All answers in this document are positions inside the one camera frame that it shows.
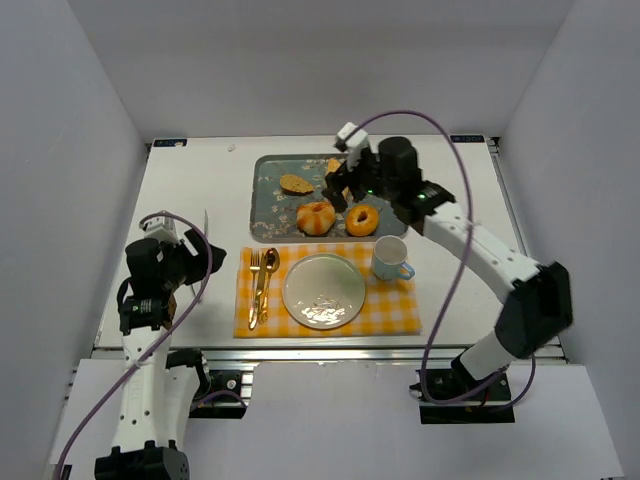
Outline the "long pale bread loaf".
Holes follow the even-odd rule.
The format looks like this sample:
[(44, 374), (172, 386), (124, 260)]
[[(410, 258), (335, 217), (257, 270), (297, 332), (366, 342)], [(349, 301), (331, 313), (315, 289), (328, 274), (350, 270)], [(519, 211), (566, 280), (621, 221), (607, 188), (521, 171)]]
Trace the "long pale bread loaf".
[(331, 173), (337, 172), (340, 169), (341, 165), (342, 165), (342, 162), (337, 158), (330, 158), (328, 160), (326, 174), (329, 175)]

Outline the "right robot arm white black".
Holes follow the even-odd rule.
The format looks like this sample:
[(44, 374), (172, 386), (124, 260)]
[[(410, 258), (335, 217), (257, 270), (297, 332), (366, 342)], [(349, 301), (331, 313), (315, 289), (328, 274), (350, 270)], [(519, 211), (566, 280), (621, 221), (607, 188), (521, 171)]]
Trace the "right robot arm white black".
[(443, 398), (430, 395), (427, 370), (420, 369), (424, 400), (449, 405), (472, 398), (513, 361), (533, 357), (572, 325), (567, 269), (522, 255), (476, 225), (471, 210), (462, 208), (451, 192), (423, 179), (417, 150), (407, 138), (386, 138), (373, 151), (367, 135), (346, 134), (337, 137), (335, 146), (346, 159), (326, 175), (323, 195), (336, 210), (347, 207), (345, 189), (357, 201), (367, 195), (388, 201), (403, 224), (457, 257), (459, 268), (470, 269), (502, 304), (493, 330), (452, 361)]

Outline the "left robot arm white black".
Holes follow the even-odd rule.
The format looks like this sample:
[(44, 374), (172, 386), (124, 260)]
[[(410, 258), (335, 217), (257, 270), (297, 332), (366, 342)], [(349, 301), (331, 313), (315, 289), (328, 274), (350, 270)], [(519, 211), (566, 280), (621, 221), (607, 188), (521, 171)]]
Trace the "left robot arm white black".
[(217, 272), (226, 256), (199, 230), (184, 239), (166, 228), (145, 230), (126, 246), (128, 277), (116, 294), (125, 368), (111, 451), (96, 460), (97, 479), (186, 479), (183, 439), (191, 404), (211, 389), (202, 352), (171, 352), (175, 292)]

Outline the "round striped bread bun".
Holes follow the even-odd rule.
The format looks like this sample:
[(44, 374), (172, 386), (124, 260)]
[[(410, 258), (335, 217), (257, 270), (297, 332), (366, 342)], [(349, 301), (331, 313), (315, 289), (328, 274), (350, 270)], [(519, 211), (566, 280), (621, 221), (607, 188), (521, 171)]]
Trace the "round striped bread bun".
[(296, 225), (310, 236), (326, 234), (336, 219), (334, 207), (327, 202), (311, 202), (298, 207)]

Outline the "brown seeded bread slice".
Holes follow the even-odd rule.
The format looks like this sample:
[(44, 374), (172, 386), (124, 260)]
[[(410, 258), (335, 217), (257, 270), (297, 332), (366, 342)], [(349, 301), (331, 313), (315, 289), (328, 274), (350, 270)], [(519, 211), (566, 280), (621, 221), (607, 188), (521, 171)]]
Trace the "brown seeded bread slice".
[(300, 176), (285, 174), (279, 180), (281, 190), (285, 194), (305, 196), (314, 192), (315, 187)]

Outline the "blue floral tray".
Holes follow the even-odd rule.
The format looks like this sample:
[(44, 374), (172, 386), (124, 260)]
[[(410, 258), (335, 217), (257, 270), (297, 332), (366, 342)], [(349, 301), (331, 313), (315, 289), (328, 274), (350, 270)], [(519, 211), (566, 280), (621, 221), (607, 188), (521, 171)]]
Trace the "blue floral tray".
[[(250, 233), (261, 243), (342, 242), (355, 238), (346, 230), (346, 214), (338, 212), (333, 226), (321, 236), (309, 236), (296, 225), (297, 208), (322, 201), (322, 189), (330, 161), (343, 162), (343, 155), (279, 154), (266, 155), (256, 161), (251, 199)], [(280, 179), (296, 175), (311, 183), (314, 191), (306, 195), (285, 192)]]

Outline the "white blue mug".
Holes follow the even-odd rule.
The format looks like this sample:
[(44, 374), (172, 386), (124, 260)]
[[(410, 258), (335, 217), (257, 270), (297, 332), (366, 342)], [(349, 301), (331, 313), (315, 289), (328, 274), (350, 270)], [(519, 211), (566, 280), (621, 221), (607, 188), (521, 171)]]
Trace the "white blue mug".
[(384, 281), (411, 280), (415, 270), (407, 263), (408, 249), (397, 236), (380, 237), (373, 249), (371, 269), (373, 274)]

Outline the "gold knife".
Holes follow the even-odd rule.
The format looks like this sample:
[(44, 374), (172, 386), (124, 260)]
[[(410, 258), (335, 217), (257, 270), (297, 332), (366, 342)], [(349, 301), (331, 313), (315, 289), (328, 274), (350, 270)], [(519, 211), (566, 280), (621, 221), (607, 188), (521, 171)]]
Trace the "gold knife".
[(266, 273), (267, 273), (266, 266), (267, 266), (266, 255), (263, 254), (261, 257), (260, 265), (259, 265), (257, 283), (255, 287), (253, 313), (252, 313), (251, 323), (250, 323), (250, 327), (252, 329), (254, 329), (258, 323), (259, 312), (261, 309), (262, 297), (263, 297), (264, 288), (265, 288), (265, 280), (266, 280)]

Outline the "gold spoon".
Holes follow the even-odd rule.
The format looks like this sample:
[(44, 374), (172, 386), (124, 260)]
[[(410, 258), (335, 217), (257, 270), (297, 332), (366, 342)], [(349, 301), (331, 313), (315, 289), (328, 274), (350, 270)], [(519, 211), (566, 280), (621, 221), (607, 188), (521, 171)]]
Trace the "gold spoon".
[(268, 320), (268, 298), (269, 298), (270, 281), (271, 281), (272, 275), (279, 269), (279, 267), (280, 267), (279, 252), (276, 248), (270, 248), (266, 252), (266, 277), (265, 277), (263, 294), (261, 297), (259, 316), (258, 316), (259, 324), (264, 324)]

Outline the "right blue corner label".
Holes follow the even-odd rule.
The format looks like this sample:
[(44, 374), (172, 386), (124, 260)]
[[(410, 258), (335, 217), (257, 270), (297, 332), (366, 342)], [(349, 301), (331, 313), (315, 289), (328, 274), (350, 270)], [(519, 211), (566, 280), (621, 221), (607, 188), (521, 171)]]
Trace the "right blue corner label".
[(484, 143), (485, 138), (483, 135), (450, 135), (450, 140), (453, 143)]

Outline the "blue corner label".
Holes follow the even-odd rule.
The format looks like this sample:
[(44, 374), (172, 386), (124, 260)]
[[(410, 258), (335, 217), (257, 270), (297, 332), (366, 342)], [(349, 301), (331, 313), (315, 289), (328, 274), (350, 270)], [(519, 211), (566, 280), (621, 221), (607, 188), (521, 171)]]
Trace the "blue corner label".
[(187, 145), (186, 139), (155, 139), (154, 148), (180, 148)]
[(450, 135), (450, 140), (453, 143), (484, 143), (485, 138), (483, 135)]

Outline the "white green round plate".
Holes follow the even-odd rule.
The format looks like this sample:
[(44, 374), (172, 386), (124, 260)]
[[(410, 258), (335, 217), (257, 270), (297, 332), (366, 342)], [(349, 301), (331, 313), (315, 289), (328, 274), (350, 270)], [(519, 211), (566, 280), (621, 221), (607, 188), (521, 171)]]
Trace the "white green round plate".
[(317, 331), (341, 328), (354, 320), (366, 299), (366, 283), (346, 258), (318, 253), (297, 261), (287, 272), (282, 299), (289, 315)]

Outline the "yellow checkered placemat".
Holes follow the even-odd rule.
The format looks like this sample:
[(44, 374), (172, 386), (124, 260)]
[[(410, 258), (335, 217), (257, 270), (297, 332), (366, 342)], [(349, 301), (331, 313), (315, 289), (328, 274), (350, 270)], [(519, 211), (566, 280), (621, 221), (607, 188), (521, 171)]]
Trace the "yellow checkered placemat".
[[(371, 243), (334, 243), (284, 246), (280, 269), (271, 278), (268, 319), (255, 329), (249, 328), (252, 274), (249, 270), (252, 250), (241, 249), (236, 277), (234, 336), (237, 338), (311, 338), (376, 335), (417, 335), (421, 330), (418, 303), (412, 280), (381, 281), (371, 271)], [(344, 326), (321, 330), (305, 326), (292, 316), (282, 293), (285, 277), (294, 264), (311, 254), (336, 254), (351, 262), (363, 275), (366, 286), (364, 303)]]

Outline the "aluminium table front rail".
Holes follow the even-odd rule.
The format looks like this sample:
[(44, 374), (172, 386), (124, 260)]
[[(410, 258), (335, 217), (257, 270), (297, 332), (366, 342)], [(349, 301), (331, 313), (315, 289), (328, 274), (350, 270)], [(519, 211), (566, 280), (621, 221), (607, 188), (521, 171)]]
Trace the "aluminium table front rail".
[[(420, 362), (422, 348), (275, 348), (275, 349), (204, 349), (204, 356), (209, 362), (337, 362), (337, 361), (383, 361), (383, 362)], [(459, 354), (460, 348), (434, 348), (429, 360), (448, 364)], [(543, 347), (535, 354), (539, 362), (567, 363), (562, 348), (558, 345)], [(124, 355), (119, 349), (96, 349), (91, 354), (93, 360), (122, 360)]]

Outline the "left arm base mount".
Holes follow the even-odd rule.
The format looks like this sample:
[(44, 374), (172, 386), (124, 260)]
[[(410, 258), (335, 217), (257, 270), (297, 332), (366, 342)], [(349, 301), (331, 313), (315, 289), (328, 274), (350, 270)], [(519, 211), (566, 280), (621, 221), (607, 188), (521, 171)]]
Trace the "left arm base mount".
[(197, 419), (242, 419), (245, 415), (245, 400), (241, 388), (243, 373), (240, 370), (211, 369), (199, 349), (185, 348), (168, 354), (166, 369), (177, 382), (182, 368), (196, 375), (190, 418)]

